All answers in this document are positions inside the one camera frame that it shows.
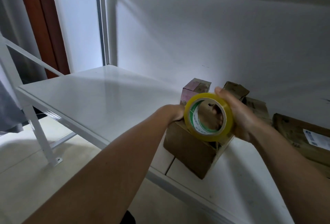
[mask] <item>small cardboard box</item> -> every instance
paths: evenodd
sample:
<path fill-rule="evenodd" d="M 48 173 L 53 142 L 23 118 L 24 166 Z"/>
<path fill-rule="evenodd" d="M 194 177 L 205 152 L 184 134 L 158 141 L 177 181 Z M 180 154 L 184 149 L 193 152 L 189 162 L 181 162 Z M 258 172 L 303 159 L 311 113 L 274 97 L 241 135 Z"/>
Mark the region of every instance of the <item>small cardboard box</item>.
<path fill-rule="evenodd" d="M 274 114 L 273 126 L 295 149 L 311 161 L 325 176 L 330 178 L 330 151 L 311 145 L 304 130 L 330 137 L 330 130 L 281 114 Z"/>
<path fill-rule="evenodd" d="M 208 84 L 208 88 L 207 90 L 204 89 L 201 93 L 207 92 L 211 83 L 207 82 L 204 84 Z M 184 87 L 182 93 L 186 93 L 186 87 L 187 86 Z M 224 89 L 230 91 L 241 101 L 249 93 L 249 90 L 245 89 L 242 85 L 235 84 L 233 82 L 226 82 Z M 268 111 L 266 104 L 262 101 L 252 100 L 253 99 L 251 99 L 251 103 L 248 103 L 248 106 L 252 107 L 251 109 L 254 109 L 257 116 L 267 117 Z M 233 137 L 233 134 L 228 134 L 225 136 L 221 141 L 222 145 L 218 142 L 205 142 L 192 136 L 187 129 L 184 120 L 181 120 L 178 122 L 173 122 L 167 128 L 164 139 L 164 148 L 179 159 L 198 178 L 203 179 L 210 168 L 217 162 L 219 157 L 225 151 L 226 147 L 228 147 Z"/>
<path fill-rule="evenodd" d="M 197 78 L 192 79 L 182 89 L 180 104 L 185 106 L 194 95 L 207 93 L 210 89 L 210 85 L 211 83 L 208 81 L 203 81 Z"/>

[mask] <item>roll of tape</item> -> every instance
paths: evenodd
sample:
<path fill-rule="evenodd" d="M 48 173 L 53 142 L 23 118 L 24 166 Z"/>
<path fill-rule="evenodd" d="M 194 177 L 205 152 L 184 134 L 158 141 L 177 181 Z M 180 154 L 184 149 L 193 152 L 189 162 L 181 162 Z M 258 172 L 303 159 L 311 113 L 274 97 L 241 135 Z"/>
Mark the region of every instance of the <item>roll of tape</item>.
<path fill-rule="evenodd" d="M 223 124 L 219 130 L 209 129 L 198 118 L 199 106 L 206 99 L 211 99 L 221 109 Z M 203 141 L 219 141 L 230 133 L 234 124 L 228 103 L 215 93 L 200 93 L 191 97 L 184 109 L 184 121 L 191 134 Z"/>

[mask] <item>tile floor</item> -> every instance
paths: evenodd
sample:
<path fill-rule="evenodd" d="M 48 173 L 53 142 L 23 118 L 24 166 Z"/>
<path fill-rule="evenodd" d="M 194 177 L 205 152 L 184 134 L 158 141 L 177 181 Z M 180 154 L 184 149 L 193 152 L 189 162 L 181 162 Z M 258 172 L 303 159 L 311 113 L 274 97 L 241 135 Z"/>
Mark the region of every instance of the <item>tile floor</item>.
<path fill-rule="evenodd" d="M 40 122 L 49 141 L 70 132 L 49 117 Z M 0 224 L 22 223 L 99 151 L 76 135 L 55 149 L 63 162 L 53 168 L 47 164 L 29 125 L 18 134 L 0 136 Z M 214 223 L 147 179 L 129 210 L 138 224 Z"/>

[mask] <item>person's right hand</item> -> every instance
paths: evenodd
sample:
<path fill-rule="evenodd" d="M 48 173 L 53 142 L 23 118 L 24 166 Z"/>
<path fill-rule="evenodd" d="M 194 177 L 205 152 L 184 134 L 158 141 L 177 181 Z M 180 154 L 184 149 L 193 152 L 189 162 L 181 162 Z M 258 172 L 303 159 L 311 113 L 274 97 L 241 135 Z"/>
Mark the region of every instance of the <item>person's right hand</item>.
<path fill-rule="evenodd" d="M 242 140 L 253 142 L 252 135 L 250 134 L 251 130 L 266 123 L 259 119 L 246 105 L 239 101 L 229 91 L 216 87 L 214 92 L 229 104 L 230 109 L 233 112 L 234 121 L 236 123 L 236 126 L 234 126 L 232 131 L 233 134 Z"/>

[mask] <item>person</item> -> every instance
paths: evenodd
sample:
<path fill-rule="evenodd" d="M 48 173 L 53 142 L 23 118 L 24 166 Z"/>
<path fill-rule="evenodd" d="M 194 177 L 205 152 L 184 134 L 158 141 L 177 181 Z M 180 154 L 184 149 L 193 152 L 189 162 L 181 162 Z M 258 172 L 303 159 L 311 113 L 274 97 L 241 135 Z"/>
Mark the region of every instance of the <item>person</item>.
<path fill-rule="evenodd" d="M 233 112 L 233 133 L 252 143 L 261 155 L 294 222 L 329 223 L 329 180 L 232 94 L 219 87 L 215 93 Z M 120 223 L 167 126 L 183 114 L 181 105 L 159 108 L 111 142 L 24 224 Z"/>

